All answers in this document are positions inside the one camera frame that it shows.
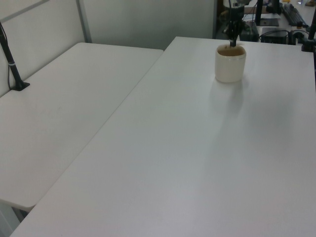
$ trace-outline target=equipment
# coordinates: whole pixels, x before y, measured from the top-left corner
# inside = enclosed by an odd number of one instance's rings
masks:
[[[304,37],[302,40],[302,51],[304,52],[315,52],[316,40],[314,39],[316,32],[316,9],[314,12],[310,32],[308,38]]]
[[[287,32],[281,28],[263,28],[261,42],[262,43],[279,43],[287,44]]]
[[[226,7],[229,15],[229,22],[224,30],[228,36],[231,47],[236,46],[238,35],[244,29],[243,13],[244,6],[248,5],[250,0],[224,0],[224,7]]]
[[[285,15],[288,23],[291,26],[297,26],[297,24],[300,24],[300,22],[303,23],[303,27],[306,28],[308,25],[302,18],[301,14],[298,12],[298,10],[292,5],[292,4],[285,4],[282,7],[283,14]]]
[[[15,62],[13,60],[11,51],[9,49],[8,41],[7,41],[7,38],[6,38],[6,35],[5,35],[5,32],[4,32],[4,29],[2,27],[1,22],[0,22],[0,43],[1,43],[1,46],[3,48],[5,57],[8,61],[9,68],[11,69],[12,74],[13,74],[14,79],[15,79],[15,86],[13,88],[11,88],[11,90],[21,91],[21,90],[25,89],[26,87],[28,87],[30,84],[23,82],[21,77],[20,77],[18,69],[16,68]]]
[[[254,21],[246,22],[239,38],[241,41],[257,42],[259,40],[259,33],[256,23]]]
[[[273,1],[274,5],[279,5],[277,1]],[[263,0],[257,1],[257,10],[256,10],[256,18],[255,22],[257,26],[278,26],[278,20],[277,19],[263,19],[261,20],[261,13],[262,13],[262,6],[263,6]]]

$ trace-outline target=black metal pole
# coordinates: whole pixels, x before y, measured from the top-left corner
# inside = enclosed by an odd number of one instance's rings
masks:
[[[12,74],[14,76],[14,79],[15,79],[15,86],[12,88],[12,90],[21,91],[24,88],[28,87],[30,84],[23,82],[21,77],[20,77],[18,69],[16,68],[15,62],[13,60],[13,56],[11,54],[10,48],[8,46],[7,39],[5,38],[5,34],[3,31],[3,27],[2,27],[1,22],[0,22],[0,43],[1,43],[2,49],[4,51],[5,57],[8,61],[9,67],[10,67]]]
[[[260,26],[261,13],[262,13],[263,0],[257,1],[256,18],[255,22],[257,26]]]

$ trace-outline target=black base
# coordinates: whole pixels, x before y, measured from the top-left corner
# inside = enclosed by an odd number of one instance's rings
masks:
[[[314,52],[314,48],[315,48],[315,46],[313,46],[313,45],[302,45],[302,47],[301,47],[301,50],[303,51],[303,52]]]
[[[257,26],[278,26],[278,19],[261,19]]]
[[[259,33],[254,21],[246,22],[245,29],[239,35],[241,41],[258,42]]]
[[[27,83],[27,82],[24,82],[23,83],[23,86],[21,86],[21,87],[12,87],[11,88],[11,90],[16,90],[16,91],[21,91],[21,90],[24,90],[26,87],[28,87],[30,84],[29,83]]]

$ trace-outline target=white cup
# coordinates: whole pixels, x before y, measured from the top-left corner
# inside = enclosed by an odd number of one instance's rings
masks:
[[[230,47],[221,45],[216,49],[215,77],[224,83],[237,82],[242,79],[246,62],[246,51],[240,45]]]

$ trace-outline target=desk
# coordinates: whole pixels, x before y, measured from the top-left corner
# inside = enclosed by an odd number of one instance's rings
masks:
[[[314,237],[313,56],[245,42],[222,84],[223,43],[176,38],[12,237]]]
[[[36,205],[161,54],[79,43],[0,98],[0,201]]]

